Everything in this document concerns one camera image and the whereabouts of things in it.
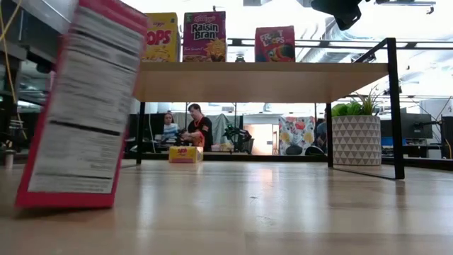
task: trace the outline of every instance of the blurry cereal box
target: blurry cereal box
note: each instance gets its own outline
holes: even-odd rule
[[[225,62],[225,12],[184,15],[183,62]]]
[[[294,62],[294,26],[256,28],[255,62]]]
[[[176,13],[147,13],[148,43],[143,62],[178,62],[180,38]]]

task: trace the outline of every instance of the yellow cereal box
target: yellow cereal box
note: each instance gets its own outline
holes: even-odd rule
[[[180,37],[176,13],[147,13],[148,43],[143,62],[178,62]]]
[[[170,163],[198,163],[203,160],[203,147],[176,147],[168,150]]]

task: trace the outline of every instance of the raisin bran box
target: raisin bran box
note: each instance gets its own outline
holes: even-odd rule
[[[225,12],[185,13],[183,62],[225,62]]]

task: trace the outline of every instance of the wooden table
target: wooden table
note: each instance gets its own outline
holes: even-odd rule
[[[388,64],[361,63],[385,45]],[[137,164],[142,162],[145,102],[268,102],[326,103],[328,166],[333,167],[331,102],[386,75],[390,81],[392,130],[397,151],[395,177],[404,179],[403,155],[398,152],[402,138],[394,38],[380,42],[352,64],[143,62],[134,92],[134,97],[141,102]]]

